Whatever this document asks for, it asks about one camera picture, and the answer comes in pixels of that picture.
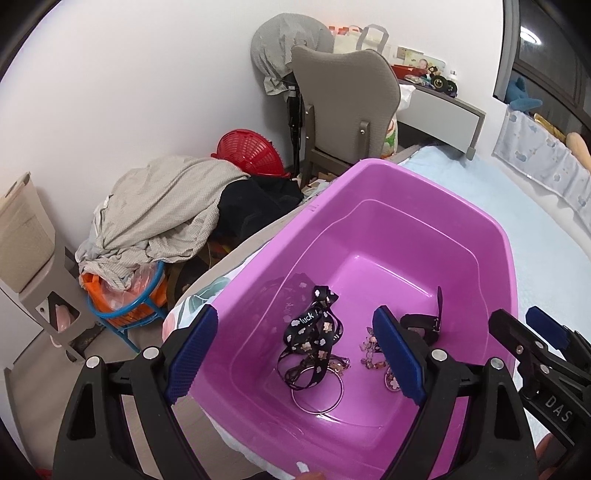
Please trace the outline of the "person's right hand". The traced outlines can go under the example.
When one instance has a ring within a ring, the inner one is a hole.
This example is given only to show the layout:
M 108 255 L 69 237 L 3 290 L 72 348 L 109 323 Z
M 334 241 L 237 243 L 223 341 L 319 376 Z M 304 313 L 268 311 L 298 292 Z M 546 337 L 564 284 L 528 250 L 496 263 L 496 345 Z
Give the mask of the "person's right hand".
M 565 447 L 552 434 L 547 434 L 540 441 L 536 447 L 538 478 L 540 480 L 547 480 L 551 477 L 565 452 Z

